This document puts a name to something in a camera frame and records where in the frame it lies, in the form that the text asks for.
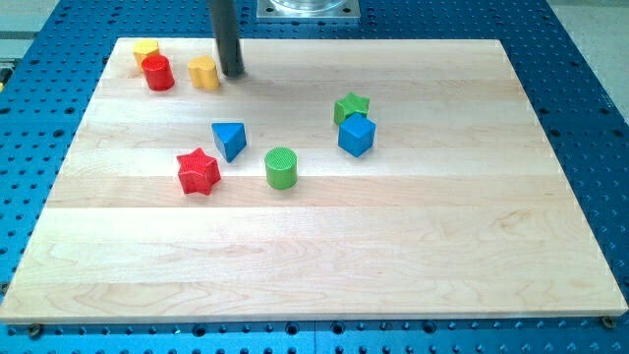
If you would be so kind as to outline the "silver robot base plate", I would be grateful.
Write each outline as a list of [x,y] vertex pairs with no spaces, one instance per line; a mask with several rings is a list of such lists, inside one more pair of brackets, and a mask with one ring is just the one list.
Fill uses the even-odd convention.
[[357,20],[358,0],[258,0],[260,21]]

